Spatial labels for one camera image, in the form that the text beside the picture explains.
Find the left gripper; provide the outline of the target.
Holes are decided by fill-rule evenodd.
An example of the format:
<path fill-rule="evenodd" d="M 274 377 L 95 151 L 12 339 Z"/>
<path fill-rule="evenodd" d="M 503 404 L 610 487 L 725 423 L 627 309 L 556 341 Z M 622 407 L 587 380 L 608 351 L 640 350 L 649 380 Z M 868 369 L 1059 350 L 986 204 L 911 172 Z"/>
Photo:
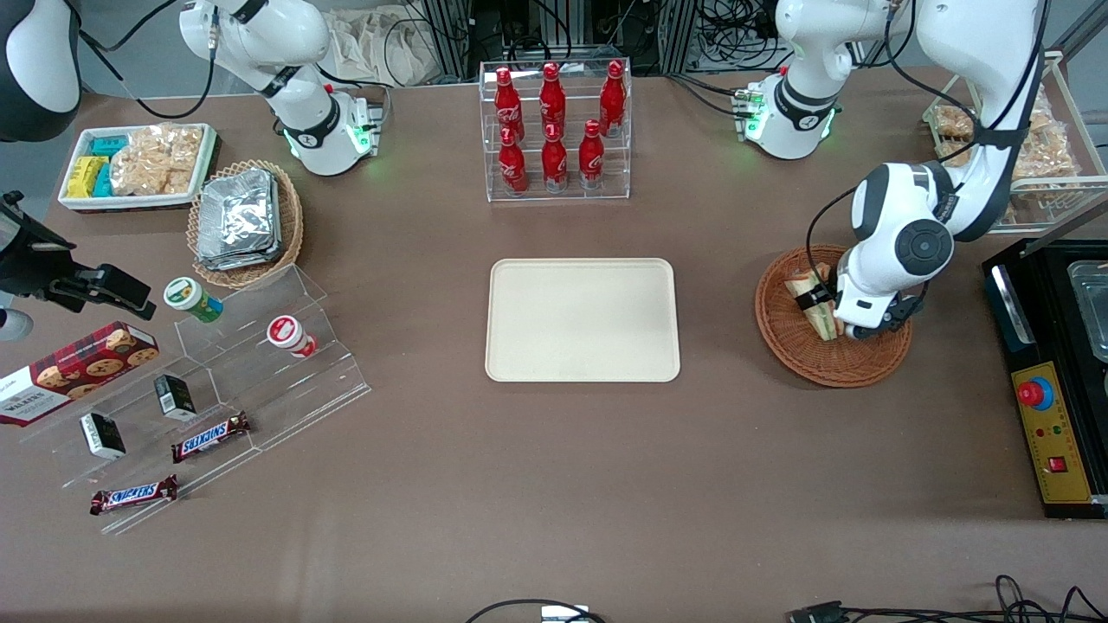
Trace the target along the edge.
<path fill-rule="evenodd" d="M 798 295 L 800 312 L 834 312 L 844 324 L 876 328 L 889 304 L 903 287 L 902 268 L 838 268 L 838 299 L 827 289 L 810 289 Z"/>

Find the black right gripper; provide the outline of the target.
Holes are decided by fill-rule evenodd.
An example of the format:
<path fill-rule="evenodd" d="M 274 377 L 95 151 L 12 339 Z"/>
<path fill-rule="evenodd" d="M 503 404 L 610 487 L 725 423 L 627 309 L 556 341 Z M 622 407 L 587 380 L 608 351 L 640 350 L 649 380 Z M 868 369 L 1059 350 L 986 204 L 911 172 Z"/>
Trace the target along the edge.
<path fill-rule="evenodd" d="M 135 279 L 115 265 L 99 265 L 86 270 L 91 289 L 73 289 L 78 265 L 72 257 L 74 245 L 63 241 L 20 208 L 23 193 L 3 194 L 3 251 L 1 289 L 21 299 L 66 302 L 66 309 L 80 314 L 88 304 L 106 305 L 151 320 L 156 304 L 126 297 L 146 297 L 147 284 Z"/>

